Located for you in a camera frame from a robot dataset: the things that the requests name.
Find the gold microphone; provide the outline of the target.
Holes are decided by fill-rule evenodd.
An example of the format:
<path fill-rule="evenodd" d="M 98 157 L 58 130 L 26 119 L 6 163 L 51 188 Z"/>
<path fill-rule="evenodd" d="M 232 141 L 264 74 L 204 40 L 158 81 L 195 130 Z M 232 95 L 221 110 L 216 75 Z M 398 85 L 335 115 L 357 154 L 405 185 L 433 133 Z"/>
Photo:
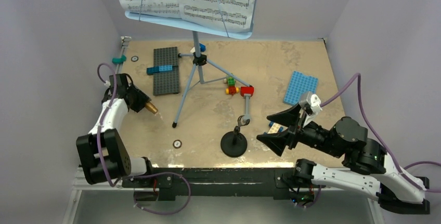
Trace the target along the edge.
<path fill-rule="evenodd" d="M 158 109 L 157 109 L 157 107 L 156 107 L 153 103 L 151 103 L 151 102 L 147 102 L 147 103 L 145 104 L 145 108 L 146 108 L 148 111 L 150 111 L 152 114 L 154 114 L 154 115 L 156 115 L 156 114 L 158 113 Z"/>

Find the black microphone stand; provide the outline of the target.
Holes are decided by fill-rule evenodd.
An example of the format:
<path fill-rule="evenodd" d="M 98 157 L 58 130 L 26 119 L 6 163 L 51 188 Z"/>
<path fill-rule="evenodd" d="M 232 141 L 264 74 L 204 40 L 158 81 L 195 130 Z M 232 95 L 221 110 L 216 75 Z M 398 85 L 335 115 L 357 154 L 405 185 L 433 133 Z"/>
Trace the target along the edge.
<path fill-rule="evenodd" d="M 249 123 L 250 120 L 241 115 L 238 117 L 237 125 L 233 131 L 229 131 L 222 136 L 220 147 L 225 155 L 236 158 L 245 154 L 248 142 L 244 134 L 241 133 L 241 127 L 247 126 Z"/>

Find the light blue music stand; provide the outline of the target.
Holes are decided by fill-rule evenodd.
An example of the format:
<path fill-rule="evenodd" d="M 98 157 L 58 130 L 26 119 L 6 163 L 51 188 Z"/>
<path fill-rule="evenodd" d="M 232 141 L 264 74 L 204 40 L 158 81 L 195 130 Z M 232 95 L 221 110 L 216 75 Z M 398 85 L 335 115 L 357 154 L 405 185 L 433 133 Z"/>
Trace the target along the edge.
<path fill-rule="evenodd" d="M 228 76 L 233 77 L 237 82 L 241 83 L 243 86 L 251 86 L 251 84 L 238 78 L 237 76 L 235 76 L 231 72 L 222 68 L 220 65 L 218 65 L 218 64 L 214 63 L 212 60 L 208 59 L 206 55 L 202 54 L 202 52 L 200 51 L 200 46 L 199 46 L 199 44 L 200 44 L 199 33 L 202 32 L 202 33 L 208 33 L 208 34 L 218 35 L 218 36 L 228 36 L 228 37 L 232 37 L 234 39 L 244 40 L 244 39 L 251 37 L 252 30 L 247 30 L 245 32 L 239 32 L 239 33 L 234 33 L 230 30 L 220 31 L 220 30 L 215 30 L 213 28 L 203 27 L 203 26 L 198 25 L 196 23 L 191 23 L 191 22 L 188 22 L 188 21 L 185 21 L 182 19 L 151 16 L 151 15 L 135 13 L 135 12 L 130 12 L 130 11 L 126 11 L 125 16 L 129 19 L 132 19 L 132 20 L 136 19 L 136 20 L 142 21 L 142 22 L 148 22 L 148 23 L 159 24 L 159 25 L 164 25 L 164 26 L 168 26 L 168 27 L 174 27 L 174 28 L 192 31 L 193 45 L 196 48 L 196 52 L 194 54 L 179 54 L 178 55 L 179 57 L 192 57 L 193 58 L 193 61 L 192 61 L 193 65 L 192 65 L 191 72 L 189 74 L 189 79 L 187 81 L 186 87 L 183 92 L 182 99 L 180 101 L 180 105 L 178 107 L 175 119 L 172 123 L 173 128 L 175 128 L 178 124 L 178 120 L 179 120 L 182 108 L 184 106 L 184 102 L 186 100 L 187 94 L 192 88 L 190 83 L 193 79 L 195 72 L 197 71 L 199 74 L 199 81 L 197 82 L 197 84 L 208 84 L 208 83 L 215 82 L 215 80 L 206 81 L 204 79 L 203 68 L 202 68 L 203 65 L 210 64 L 213 67 L 215 67 L 216 69 L 218 69 L 219 71 L 226 74 L 227 77 Z"/>

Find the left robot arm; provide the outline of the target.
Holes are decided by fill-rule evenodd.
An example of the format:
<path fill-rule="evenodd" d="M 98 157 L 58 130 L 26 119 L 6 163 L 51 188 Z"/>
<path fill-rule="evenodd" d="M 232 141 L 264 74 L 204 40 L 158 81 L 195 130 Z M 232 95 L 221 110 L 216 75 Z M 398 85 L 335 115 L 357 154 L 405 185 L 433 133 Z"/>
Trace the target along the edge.
<path fill-rule="evenodd" d="M 119 134 L 129 111 L 142 111 L 151 99 L 137 88 L 130 75 L 111 75 L 110 87 L 101 101 L 102 109 L 94 127 L 76 140 L 84 177 L 90 185 L 135 176 L 142 187 L 154 183 L 155 173 L 146 157 L 130 157 Z"/>

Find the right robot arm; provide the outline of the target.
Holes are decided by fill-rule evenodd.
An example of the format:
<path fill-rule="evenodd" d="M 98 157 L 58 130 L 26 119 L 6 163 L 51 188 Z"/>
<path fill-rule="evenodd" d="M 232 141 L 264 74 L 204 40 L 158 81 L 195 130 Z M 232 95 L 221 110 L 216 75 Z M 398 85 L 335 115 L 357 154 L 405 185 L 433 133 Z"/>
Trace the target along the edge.
<path fill-rule="evenodd" d="M 258 141 L 276 155 L 302 143 L 332 157 L 342 158 L 345 170 L 328 168 L 299 159 L 293 172 L 282 177 L 288 185 L 330 186 L 365 195 L 392 213 L 428 215 L 430 202 L 425 197 L 429 180 L 414 177 L 395 165 L 391 154 L 368 137 L 365 127 L 350 117 L 342 117 L 331 129 L 314 122 L 319 106 L 296 104 L 288 110 L 269 115 L 268 120 L 286 127 L 280 133 L 260 134 Z"/>

